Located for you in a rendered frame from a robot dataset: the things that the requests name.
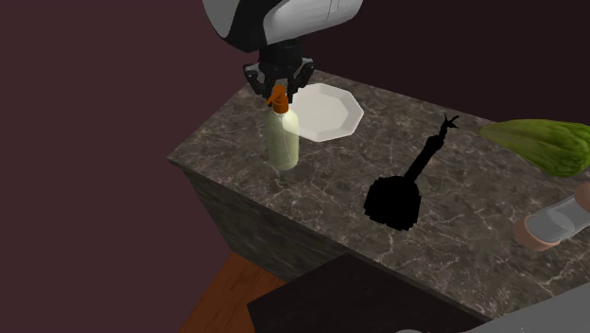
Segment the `pale spray bottle orange nozzle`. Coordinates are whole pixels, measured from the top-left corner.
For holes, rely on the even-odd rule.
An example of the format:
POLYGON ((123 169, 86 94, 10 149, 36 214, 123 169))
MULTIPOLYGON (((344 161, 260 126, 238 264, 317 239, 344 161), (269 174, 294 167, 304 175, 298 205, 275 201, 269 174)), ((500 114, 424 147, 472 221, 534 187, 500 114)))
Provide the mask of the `pale spray bottle orange nozzle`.
POLYGON ((299 118, 289 107, 284 85, 275 85, 267 104, 265 137, 269 163, 277 170, 294 168, 299 161, 299 118))

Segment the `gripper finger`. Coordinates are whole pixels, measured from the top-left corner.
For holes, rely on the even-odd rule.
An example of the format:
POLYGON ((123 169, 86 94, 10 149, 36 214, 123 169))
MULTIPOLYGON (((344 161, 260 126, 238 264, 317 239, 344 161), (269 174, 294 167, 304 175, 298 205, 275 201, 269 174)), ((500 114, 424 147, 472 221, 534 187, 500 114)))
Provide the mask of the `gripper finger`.
POLYGON ((287 78, 286 92, 289 104, 293 102, 293 98, 298 93, 298 91, 307 85, 314 71, 314 61, 309 58, 303 58, 302 66, 298 74, 296 76, 290 76, 287 78))
POLYGON ((262 74, 262 71, 259 69, 259 63, 244 64, 243 74, 254 93, 267 101, 272 95, 275 79, 265 75, 263 81, 259 80, 258 77, 262 74))

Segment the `grey cylinder with pink ends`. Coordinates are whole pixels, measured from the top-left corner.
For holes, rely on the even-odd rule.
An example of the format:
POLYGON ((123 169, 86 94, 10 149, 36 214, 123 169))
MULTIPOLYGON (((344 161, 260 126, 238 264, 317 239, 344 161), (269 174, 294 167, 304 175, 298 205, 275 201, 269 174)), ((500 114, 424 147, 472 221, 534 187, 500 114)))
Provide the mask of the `grey cylinder with pink ends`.
POLYGON ((542 252, 590 226, 590 182, 579 184, 573 195, 517 221, 512 232, 525 247, 542 252))

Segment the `white octagonal plate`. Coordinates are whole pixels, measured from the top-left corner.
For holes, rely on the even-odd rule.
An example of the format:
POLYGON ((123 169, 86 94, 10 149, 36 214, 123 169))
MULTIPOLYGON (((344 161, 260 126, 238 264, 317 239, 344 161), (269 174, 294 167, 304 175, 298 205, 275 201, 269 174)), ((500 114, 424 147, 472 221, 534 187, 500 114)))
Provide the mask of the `white octagonal plate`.
POLYGON ((364 115, 349 91, 325 83, 301 88, 290 109, 298 116, 299 135, 316 143, 352 135, 364 115))

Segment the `black brush-shaped object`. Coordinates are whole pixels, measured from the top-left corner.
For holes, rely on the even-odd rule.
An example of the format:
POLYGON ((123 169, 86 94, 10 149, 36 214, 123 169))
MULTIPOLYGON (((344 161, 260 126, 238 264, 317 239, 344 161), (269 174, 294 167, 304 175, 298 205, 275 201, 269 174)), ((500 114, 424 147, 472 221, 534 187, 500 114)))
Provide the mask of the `black brush-shaped object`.
POLYGON ((439 132, 426 139, 423 149, 403 175, 379 177, 370 185, 363 204, 370 220, 396 231, 409 231, 417 223, 422 196, 416 180, 443 147, 448 130, 458 128, 457 118, 458 115, 450 119, 444 117, 439 132))

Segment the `green leafy vegetable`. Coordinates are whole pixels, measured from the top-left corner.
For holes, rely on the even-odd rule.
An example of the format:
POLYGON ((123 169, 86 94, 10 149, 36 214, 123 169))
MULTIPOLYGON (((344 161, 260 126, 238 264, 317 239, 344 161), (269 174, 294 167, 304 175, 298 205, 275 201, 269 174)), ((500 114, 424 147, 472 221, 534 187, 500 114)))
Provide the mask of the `green leafy vegetable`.
POLYGON ((478 134, 518 154, 547 174, 567 178, 590 166, 590 126, 548 119, 513 119, 478 134))

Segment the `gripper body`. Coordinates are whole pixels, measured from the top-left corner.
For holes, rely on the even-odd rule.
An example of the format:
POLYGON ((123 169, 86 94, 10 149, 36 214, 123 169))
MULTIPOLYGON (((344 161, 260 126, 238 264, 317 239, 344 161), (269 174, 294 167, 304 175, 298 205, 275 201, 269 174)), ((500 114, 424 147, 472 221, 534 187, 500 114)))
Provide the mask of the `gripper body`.
POLYGON ((296 76, 295 72, 302 66, 303 48, 300 40, 285 40, 269 44, 259 50, 259 69, 275 79, 287 79, 296 76))

